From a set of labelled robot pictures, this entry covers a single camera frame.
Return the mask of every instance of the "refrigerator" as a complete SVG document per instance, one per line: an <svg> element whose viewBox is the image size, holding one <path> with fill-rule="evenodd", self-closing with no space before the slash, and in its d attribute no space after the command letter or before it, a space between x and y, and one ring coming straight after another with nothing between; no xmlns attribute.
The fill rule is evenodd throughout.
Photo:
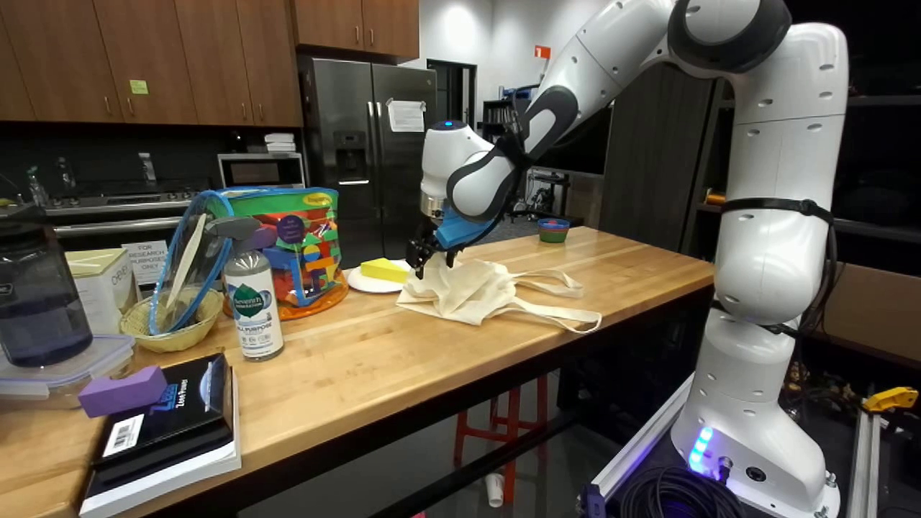
<svg viewBox="0 0 921 518"><path fill-rule="evenodd" d="M303 58L312 183L341 189L345 265L400 259L421 220L421 157L434 124L434 71Z"/></svg>

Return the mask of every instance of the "bottle label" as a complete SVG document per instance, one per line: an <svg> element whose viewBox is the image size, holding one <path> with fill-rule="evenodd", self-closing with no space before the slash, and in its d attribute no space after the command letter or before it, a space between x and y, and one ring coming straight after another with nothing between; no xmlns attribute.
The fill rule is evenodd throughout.
<svg viewBox="0 0 921 518"><path fill-rule="evenodd" d="M240 335L240 348L244 357L270 357L282 348L282 324L280 324L280 309L277 309L277 299L270 292L270 288L259 289L240 282L231 285L231 305L237 314L237 335Z"/></svg>
<svg viewBox="0 0 921 518"><path fill-rule="evenodd" d="M250 285L240 285L231 296L237 315L253 319L269 307L269 289L253 289Z"/></svg>

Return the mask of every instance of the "towel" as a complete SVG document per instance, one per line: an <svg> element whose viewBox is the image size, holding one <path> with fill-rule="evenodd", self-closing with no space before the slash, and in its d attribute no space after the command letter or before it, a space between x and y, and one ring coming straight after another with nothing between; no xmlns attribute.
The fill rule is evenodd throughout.
<svg viewBox="0 0 921 518"><path fill-rule="evenodd" d="M397 305L466 324L483 324L502 314L526 314L572 332L590 332L603 328L600 309L522 299L519 288L524 285L557 296L580 292L580 285L561 269L511 273L508 265L476 259L449 266L443 256L431 256L424 266L424 279L408 279L403 285Z"/></svg>

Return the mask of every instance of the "backsplash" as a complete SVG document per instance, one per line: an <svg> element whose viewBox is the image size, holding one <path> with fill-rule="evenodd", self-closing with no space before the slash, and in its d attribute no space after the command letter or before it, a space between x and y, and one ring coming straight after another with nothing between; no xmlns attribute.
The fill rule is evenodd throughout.
<svg viewBox="0 0 921 518"><path fill-rule="evenodd" d="M53 197L62 196L62 154L82 191L145 189L138 151L151 151L164 189L217 187L217 151L249 150L263 134L229 125L0 124L0 196L27 191L31 163Z"/></svg>

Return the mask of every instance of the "paper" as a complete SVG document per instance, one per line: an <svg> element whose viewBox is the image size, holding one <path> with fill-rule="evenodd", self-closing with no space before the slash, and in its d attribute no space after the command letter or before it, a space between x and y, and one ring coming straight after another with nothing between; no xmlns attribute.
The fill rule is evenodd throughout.
<svg viewBox="0 0 921 518"><path fill-rule="evenodd" d="M113 456L113 455L119 455L119 450L125 450L125 449L138 445L141 426L145 426L145 414L119 420L119 423L113 426L113 430L109 430L103 456Z"/></svg>
<svg viewBox="0 0 921 518"><path fill-rule="evenodd" d="M385 99L393 132L426 132L426 99Z"/></svg>

